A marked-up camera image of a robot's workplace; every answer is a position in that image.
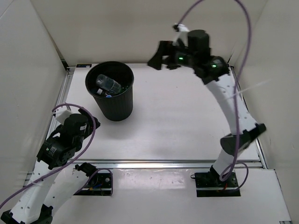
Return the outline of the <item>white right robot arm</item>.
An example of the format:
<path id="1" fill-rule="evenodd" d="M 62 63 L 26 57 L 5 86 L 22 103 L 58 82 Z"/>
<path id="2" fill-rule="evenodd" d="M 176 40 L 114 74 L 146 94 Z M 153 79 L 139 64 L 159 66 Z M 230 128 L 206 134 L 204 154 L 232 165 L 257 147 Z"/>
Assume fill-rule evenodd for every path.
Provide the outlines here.
<path id="1" fill-rule="evenodd" d="M 182 24 L 174 25 L 174 29 L 177 37 L 172 41 L 160 41 L 147 65 L 156 70 L 161 70 L 162 65 L 169 70 L 179 67 L 193 69 L 218 102 L 230 134 L 221 138 L 222 150 L 204 182 L 219 187 L 231 175 L 238 156 L 266 131 L 266 127 L 250 115 L 236 92 L 235 79 L 225 60 L 211 54 L 208 33 L 201 29 L 190 31 Z"/>

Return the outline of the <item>green soda bottle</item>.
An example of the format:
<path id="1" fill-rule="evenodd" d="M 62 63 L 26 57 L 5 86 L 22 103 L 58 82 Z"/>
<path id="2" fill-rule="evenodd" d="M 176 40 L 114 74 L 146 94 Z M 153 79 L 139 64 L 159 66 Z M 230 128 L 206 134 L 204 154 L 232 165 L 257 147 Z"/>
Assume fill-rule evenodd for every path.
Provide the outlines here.
<path id="1" fill-rule="evenodd" d="M 124 86 L 124 87 L 122 87 L 122 92 L 124 92 L 124 91 L 126 91 L 127 89 L 129 88 L 129 86 L 127 85 L 127 86 Z"/>

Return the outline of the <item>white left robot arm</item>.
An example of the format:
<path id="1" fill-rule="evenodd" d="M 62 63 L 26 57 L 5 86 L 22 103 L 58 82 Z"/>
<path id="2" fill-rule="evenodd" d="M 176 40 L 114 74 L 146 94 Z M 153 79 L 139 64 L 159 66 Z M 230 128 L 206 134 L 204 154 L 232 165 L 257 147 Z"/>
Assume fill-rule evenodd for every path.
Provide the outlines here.
<path id="1" fill-rule="evenodd" d="M 28 185 L 18 191 L 22 196 L 11 209 L 2 213 L 6 224 L 49 224 L 56 211 L 85 185 L 92 187 L 98 181 L 95 166 L 84 163 L 77 165 L 75 172 L 66 180 L 52 187 L 61 170 L 72 164 L 87 149 L 83 141 L 93 138 L 100 126 L 97 118 L 83 112 L 69 112 L 56 117 L 60 125 L 42 144 L 33 174 Z"/>

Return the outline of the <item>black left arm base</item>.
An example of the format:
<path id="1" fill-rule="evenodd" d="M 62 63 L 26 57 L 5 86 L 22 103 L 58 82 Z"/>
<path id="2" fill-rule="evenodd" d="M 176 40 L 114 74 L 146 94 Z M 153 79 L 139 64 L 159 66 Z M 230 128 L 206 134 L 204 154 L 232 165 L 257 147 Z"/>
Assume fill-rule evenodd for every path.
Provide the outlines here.
<path id="1" fill-rule="evenodd" d="M 97 168 L 90 163 L 75 165 L 76 171 L 82 171 L 89 178 L 87 183 L 78 190 L 75 196 L 112 196 L 113 173 L 107 168 Z"/>

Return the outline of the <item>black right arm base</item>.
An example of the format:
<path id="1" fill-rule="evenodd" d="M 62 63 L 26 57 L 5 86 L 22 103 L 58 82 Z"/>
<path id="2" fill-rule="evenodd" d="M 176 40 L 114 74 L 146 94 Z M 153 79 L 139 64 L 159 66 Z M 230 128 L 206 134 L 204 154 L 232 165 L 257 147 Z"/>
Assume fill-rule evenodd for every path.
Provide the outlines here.
<path id="1" fill-rule="evenodd" d="M 190 176 L 195 181 L 197 197 L 239 197 L 241 196 L 235 172 L 224 182 L 210 172 L 194 173 Z"/>

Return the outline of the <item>clear water bottle orange label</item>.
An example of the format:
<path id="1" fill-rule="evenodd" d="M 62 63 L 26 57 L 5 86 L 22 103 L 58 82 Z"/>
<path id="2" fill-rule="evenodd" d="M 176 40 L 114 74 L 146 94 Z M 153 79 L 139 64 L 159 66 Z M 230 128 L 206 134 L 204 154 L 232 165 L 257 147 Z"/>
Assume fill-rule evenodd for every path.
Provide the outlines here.
<path id="1" fill-rule="evenodd" d="M 121 85 L 114 79 L 107 77 L 103 74 L 99 74 L 96 78 L 96 85 L 101 89 L 118 94 L 121 92 Z"/>

